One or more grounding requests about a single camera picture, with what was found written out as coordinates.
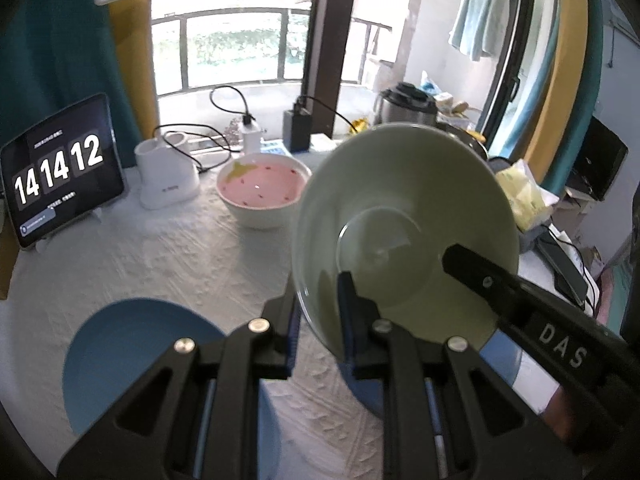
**light blue towel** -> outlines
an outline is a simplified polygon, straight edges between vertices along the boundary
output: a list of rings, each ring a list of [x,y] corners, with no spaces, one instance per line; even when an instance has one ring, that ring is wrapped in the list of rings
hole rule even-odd
[[[497,34],[502,13],[501,0],[461,0],[458,15],[449,37],[449,44],[472,61],[493,56],[491,43]]]

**black cable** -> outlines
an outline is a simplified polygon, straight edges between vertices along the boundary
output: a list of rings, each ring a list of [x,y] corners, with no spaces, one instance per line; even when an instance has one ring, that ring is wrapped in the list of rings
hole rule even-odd
[[[160,125],[158,125],[158,126],[156,126],[154,128],[153,135],[155,136],[156,131],[160,130],[161,128],[173,128],[174,126],[192,126],[192,127],[195,127],[195,128],[208,128],[209,130],[212,130],[212,131],[216,132],[218,134],[218,136],[221,137],[225,141],[226,146],[223,146],[214,137],[212,137],[210,135],[200,134],[200,133],[196,133],[196,132],[185,132],[183,130],[169,130],[169,131],[167,131],[165,133],[161,133],[161,137],[162,137],[162,140],[164,140],[164,142],[166,142],[169,146],[171,146],[177,152],[183,154],[186,157],[189,157],[193,162],[196,163],[196,166],[198,167],[198,174],[203,174],[203,173],[206,173],[207,171],[213,170],[214,168],[222,166],[223,164],[226,164],[229,161],[229,159],[231,159],[231,154],[232,153],[240,153],[240,150],[233,150],[231,148],[231,145],[229,144],[229,140],[223,134],[221,134],[217,129],[215,129],[213,126],[209,126],[208,124],[196,124],[196,123],[160,124]],[[181,150],[180,148],[178,148],[177,146],[175,146],[174,144],[172,144],[171,142],[169,142],[166,139],[166,135],[167,134],[174,134],[174,133],[184,133],[184,134],[188,134],[188,135],[194,135],[196,137],[203,137],[204,139],[210,139],[210,140],[213,141],[213,143],[215,143],[220,148],[222,148],[222,150],[225,150],[227,152],[226,153],[226,159],[223,160],[222,162],[214,164],[213,166],[205,167],[193,155],[190,155],[189,153],[185,153],[183,150]]]
[[[584,264],[584,258],[582,257],[582,253],[580,252],[580,249],[578,249],[578,247],[571,243],[571,242],[567,242],[565,240],[561,240],[560,238],[558,238],[554,232],[549,228],[549,226],[545,226],[546,230],[549,231],[549,234],[553,237],[553,239],[561,244],[565,244],[568,245],[570,247],[573,247],[577,253],[578,256],[580,257],[580,263],[582,264],[582,278],[585,281],[585,283],[587,284],[587,296],[584,298],[584,300],[587,302],[587,304],[591,307],[591,309],[593,310],[593,315],[595,316],[596,313],[596,307],[594,306],[593,303],[591,303],[591,300],[589,299],[589,292],[593,293],[593,299],[595,300],[596,298],[596,294],[595,294],[595,290],[593,290],[593,287],[591,286],[591,282],[587,279],[587,266]],[[545,243],[547,245],[551,245],[551,242],[547,242],[546,240],[540,240],[542,241],[542,243]]]
[[[353,128],[354,132],[357,132],[358,130],[356,129],[355,126],[353,126],[353,123],[348,120],[344,115],[338,113],[336,110],[334,110],[333,108],[331,108],[329,105],[324,104],[320,99],[318,99],[317,97],[313,97],[312,95],[306,95],[306,94],[302,94],[301,96],[298,97],[299,100],[301,99],[311,99],[312,101],[315,101],[316,103],[318,103],[319,105],[323,106],[324,108],[326,108],[327,110],[329,110],[330,112],[334,113],[335,115],[337,115],[338,117],[340,117],[345,123],[347,123],[351,128]]]
[[[237,92],[238,95],[241,97],[242,102],[244,103],[244,112],[239,112],[239,111],[234,111],[234,110],[227,110],[226,108],[223,108],[222,106],[218,106],[216,104],[216,102],[213,100],[213,92],[215,92],[216,90],[219,90],[220,88],[231,88],[234,92]],[[211,104],[214,105],[218,110],[222,110],[223,112],[227,112],[229,114],[239,114],[242,116],[247,116],[250,117],[252,120],[255,121],[255,117],[251,115],[251,113],[249,112],[249,105],[246,102],[246,98],[244,97],[244,94],[242,94],[241,91],[239,91],[235,86],[232,85],[218,85],[215,86],[211,89],[211,92],[209,92],[209,101],[211,101]]]

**metal rivet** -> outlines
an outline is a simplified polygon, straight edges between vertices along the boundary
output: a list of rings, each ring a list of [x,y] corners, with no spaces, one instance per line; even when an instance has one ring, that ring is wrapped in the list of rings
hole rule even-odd
[[[178,354],[188,354],[189,352],[193,352],[194,348],[196,348],[195,341],[188,337],[178,339],[178,341],[174,343],[174,350],[178,352]]]
[[[447,341],[447,346],[454,352],[464,352],[468,348],[469,343],[466,342],[465,338],[455,335]]]
[[[256,319],[252,319],[249,322],[249,330],[251,330],[251,332],[254,333],[262,333],[262,332],[267,332],[267,330],[269,329],[271,325],[269,324],[269,321],[267,321],[266,319],[263,319],[261,317],[257,317]]]
[[[388,319],[377,319],[373,322],[373,330],[379,334],[388,334],[393,325]]]

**black phone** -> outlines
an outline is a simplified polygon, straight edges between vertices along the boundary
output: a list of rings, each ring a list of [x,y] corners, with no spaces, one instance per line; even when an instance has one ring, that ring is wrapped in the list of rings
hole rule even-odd
[[[556,238],[545,231],[536,239],[536,248],[554,270],[556,290],[572,303],[584,308],[588,291],[584,273],[575,268]]]

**balcony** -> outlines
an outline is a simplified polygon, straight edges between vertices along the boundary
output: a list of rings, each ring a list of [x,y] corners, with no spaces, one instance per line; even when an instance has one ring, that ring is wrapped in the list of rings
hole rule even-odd
[[[233,118],[209,103],[218,84],[242,88],[267,138],[282,136],[282,112],[300,92],[309,10],[244,7],[201,10],[152,20],[154,71],[161,123],[206,123],[224,130]],[[375,95],[365,88],[367,56],[376,55],[391,27],[359,18],[351,28],[342,69],[338,111],[366,116]],[[239,109],[221,91],[216,102]]]

